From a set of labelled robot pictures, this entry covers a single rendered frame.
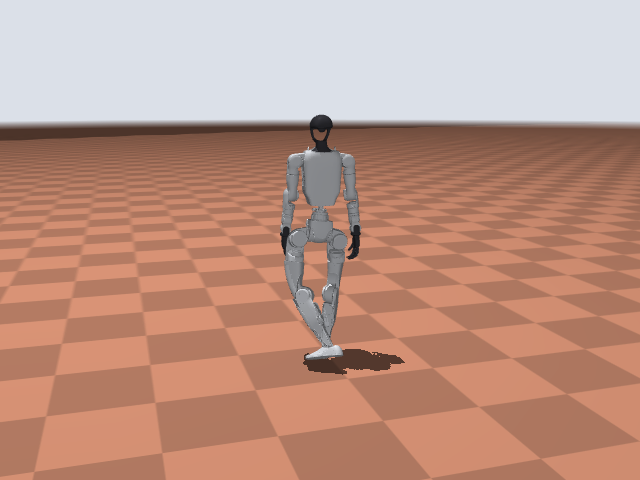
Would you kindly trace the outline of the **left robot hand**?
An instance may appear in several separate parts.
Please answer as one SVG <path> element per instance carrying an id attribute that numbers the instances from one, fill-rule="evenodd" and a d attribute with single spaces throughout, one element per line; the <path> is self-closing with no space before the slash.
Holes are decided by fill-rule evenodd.
<path id="1" fill-rule="evenodd" d="M 289 232 L 290 232 L 290 229 L 289 229 L 289 227 L 286 226 L 286 227 L 283 228 L 283 233 L 282 232 L 280 233 L 280 235 L 282 236 L 281 244 L 282 244 L 282 248 L 284 250 L 284 255 L 286 253 L 286 242 L 287 242 L 287 237 L 290 234 Z"/>

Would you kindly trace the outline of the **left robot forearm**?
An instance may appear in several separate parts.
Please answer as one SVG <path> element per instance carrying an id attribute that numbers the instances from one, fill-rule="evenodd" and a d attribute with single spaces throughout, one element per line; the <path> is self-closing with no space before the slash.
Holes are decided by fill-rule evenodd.
<path id="1" fill-rule="evenodd" d="M 283 192 L 283 212 L 282 212 L 282 218 L 281 218 L 281 226 L 280 226 L 280 230 L 283 233 L 283 228 L 284 227 L 289 227 L 290 232 L 291 232 L 291 224 L 293 221 L 293 212 L 295 209 L 295 204 L 288 202 L 288 190 L 285 189 Z M 289 232 L 289 233 L 290 233 Z"/>

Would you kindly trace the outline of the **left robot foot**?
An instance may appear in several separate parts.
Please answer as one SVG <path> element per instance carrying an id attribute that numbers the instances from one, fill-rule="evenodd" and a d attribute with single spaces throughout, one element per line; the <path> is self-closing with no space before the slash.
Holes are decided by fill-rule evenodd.
<path id="1" fill-rule="evenodd" d="M 332 345 L 332 344 L 331 344 Z M 307 360 L 315 360 L 315 359 L 325 359 L 325 358 L 329 358 L 329 357 L 341 357 L 343 356 L 343 351 L 341 349 L 340 346 L 338 345 L 332 345 L 332 347 L 329 348 L 324 348 L 321 347 L 319 350 L 306 355 L 305 359 Z"/>

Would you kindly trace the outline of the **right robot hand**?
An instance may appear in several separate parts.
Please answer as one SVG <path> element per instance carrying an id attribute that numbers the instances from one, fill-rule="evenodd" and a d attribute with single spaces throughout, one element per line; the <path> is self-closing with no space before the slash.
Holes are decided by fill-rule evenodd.
<path id="1" fill-rule="evenodd" d="M 351 232 L 351 235 L 353 236 L 352 244 L 348 248 L 348 251 L 350 251 L 352 248 L 353 250 L 350 256 L 347 256 L 348 259 L 354 259 L 356 256 L 358 256 L 358 253 L 359 253 L 359 246 L 360 246 L 359 235 L 361 235 L 359 225 L 355 225 L 353 227 L 353 232 Z"/>

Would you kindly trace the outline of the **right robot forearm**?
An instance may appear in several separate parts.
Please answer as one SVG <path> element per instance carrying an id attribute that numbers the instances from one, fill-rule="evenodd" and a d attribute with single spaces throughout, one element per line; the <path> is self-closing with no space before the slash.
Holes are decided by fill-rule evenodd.
<path id="1" fill-rule="evenodd" d="M 351 232 L 353 232 L 353 227 L 355 225 L 359 225 L 360 231 L 361 231 L 361 225 L 359 223 L 360 217 L 359 217 L 359 208 L 358 208 L 359 207 L 358 193 L 356 189 L 355 189 L 355 192 L 356 192 L 356 201 L 350 201 L 350 203 L 347 203 L 348 218 L 350 222 L 349 229 Z"/>

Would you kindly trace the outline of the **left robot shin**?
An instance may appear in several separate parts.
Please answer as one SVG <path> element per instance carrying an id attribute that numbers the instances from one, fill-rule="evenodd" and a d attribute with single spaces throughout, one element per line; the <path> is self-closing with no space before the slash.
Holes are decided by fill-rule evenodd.
<path id="1" fill-rule="evenodd" d="M 296 292 L 295 298 L 296 300 L 293 299 L 294 304 L 296 305 L 298 311 L 300 312 L 308 327 L 313 331 L 317 339 L 322 343 L 323 347 L 329 348 L 329 345 L 332 347 L 333 343 L 324 325 L 324 317 L 322 316 L 318 304 L 316 302 L 313 302 L 309 291 L 306 289 L 299 289 Z"/>

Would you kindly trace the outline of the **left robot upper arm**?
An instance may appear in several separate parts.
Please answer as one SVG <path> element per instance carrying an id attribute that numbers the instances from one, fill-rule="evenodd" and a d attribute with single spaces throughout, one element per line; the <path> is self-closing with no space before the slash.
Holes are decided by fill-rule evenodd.
<path id="1" fill-rule="evenodd" d="M 288 190 L 288 201 L 296 201 L 299 198 L 297 190 L 299 182 L 298 168 L 302 166 L 305 153 L 291 154 L 287 159 L 286 183 Z"/>

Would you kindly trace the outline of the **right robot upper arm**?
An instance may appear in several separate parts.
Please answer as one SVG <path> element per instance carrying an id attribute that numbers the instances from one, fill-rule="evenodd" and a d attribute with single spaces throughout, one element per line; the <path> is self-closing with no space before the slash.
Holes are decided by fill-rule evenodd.
<path id="1" fill-rule="evenodd" d="M 355 159 L 350 154 L 340 153 L 342 157 L 343 177 L 346 189 L 343 190 L 344 199 L 346 201 L 356 200 L 355 192 Z"/>

